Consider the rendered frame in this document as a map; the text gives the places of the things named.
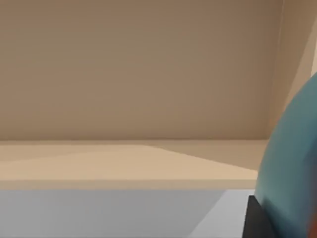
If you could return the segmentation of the teal rounded object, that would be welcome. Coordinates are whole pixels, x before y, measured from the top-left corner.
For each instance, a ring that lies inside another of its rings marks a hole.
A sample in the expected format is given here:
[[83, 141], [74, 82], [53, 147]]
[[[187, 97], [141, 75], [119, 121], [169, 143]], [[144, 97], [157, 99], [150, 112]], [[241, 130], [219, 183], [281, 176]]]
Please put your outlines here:
[[293, 97], [274, 128], [255, 197], [280, 238], [308, 238], [317, 212], [317, 73]]

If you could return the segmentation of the open wooden shelf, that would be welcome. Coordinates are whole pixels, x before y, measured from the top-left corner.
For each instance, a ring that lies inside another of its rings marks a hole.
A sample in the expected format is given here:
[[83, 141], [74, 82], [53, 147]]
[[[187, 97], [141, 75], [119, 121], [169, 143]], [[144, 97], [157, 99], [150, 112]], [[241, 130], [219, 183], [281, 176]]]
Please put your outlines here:
[[0, 190], [252, 189], [316, 41], [317, 0], [0, 0]]

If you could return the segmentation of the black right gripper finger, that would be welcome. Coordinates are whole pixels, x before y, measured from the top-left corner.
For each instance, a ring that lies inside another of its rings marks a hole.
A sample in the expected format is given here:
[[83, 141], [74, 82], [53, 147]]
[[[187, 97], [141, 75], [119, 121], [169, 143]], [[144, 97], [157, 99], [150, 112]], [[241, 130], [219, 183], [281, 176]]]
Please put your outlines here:
[[275, 238], [275, 231], [256, 198], [248, 198], [242, 238]]

